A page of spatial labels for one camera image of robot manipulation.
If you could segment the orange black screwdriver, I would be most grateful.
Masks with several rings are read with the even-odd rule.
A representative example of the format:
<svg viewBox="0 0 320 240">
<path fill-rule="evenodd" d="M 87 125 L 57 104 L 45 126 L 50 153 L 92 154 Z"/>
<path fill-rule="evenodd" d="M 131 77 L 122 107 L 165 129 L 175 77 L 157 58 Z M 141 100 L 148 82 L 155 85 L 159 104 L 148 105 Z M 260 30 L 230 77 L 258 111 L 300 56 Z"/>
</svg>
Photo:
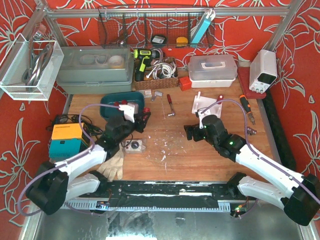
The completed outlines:
<svg viewBox="0 0 320 240">
<path fill-rule="evenodd" d="M 256 122 L 255 122 L 255 118 L 254 118 L 254 115 L 252 113 L 252 110 L 251 110 L 251 105 L 248 101 L 248 99 L 246 98 L 246 96 L 244 94 L 240 95 L 239 96 L 239 100 L 240 100 L 240 103 L 242 105 L 242 107 L 244 108 L 250 122 L 255 125 Z"/>
</svg>

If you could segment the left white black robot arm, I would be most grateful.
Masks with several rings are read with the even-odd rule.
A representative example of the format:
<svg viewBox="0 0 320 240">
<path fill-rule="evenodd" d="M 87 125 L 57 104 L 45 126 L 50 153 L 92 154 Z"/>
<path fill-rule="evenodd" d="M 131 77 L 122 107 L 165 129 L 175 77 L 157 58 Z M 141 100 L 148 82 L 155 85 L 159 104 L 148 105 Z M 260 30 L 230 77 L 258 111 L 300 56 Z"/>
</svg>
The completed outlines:
<svg viewBox="0 0 320 240">
<path fill-rule="evenodd" d="M 140 112 L 130 120 L 120 115 L 110 117 L 92 146 L 66 160 L 42 163 L 26 187 L 26 197 L 45 214 L 52 215 L 71 199 L 104 193 L 107 177 L 91 168 L 111 159 L 119 152 L 121 142 L 133 132 L 142 133 L 150 116 L 150 112 Z"/>
</svg>

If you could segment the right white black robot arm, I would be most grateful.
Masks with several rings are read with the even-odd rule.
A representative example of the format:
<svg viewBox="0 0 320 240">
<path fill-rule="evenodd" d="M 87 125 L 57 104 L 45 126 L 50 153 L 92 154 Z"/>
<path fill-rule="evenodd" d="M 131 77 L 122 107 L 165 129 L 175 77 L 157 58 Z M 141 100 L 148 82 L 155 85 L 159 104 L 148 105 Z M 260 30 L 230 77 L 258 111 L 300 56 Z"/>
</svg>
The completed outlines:
<svg viewBox="0 0 320 240">
<path fill-rule="evenodd" d="M 228 133 L 216 115 L 205 116 L 200 124 L 185 125 L 188 140 L 204 140 L 222 157 L 254 171 L 266 182 L 238 172 L 228 181 L 232 196 L 241 194 L 272 204 L 295 223 L 307 226 L 320 209 L 320 181 L 286 168 L 259 152 L 237 134 Z"/>
</svg>

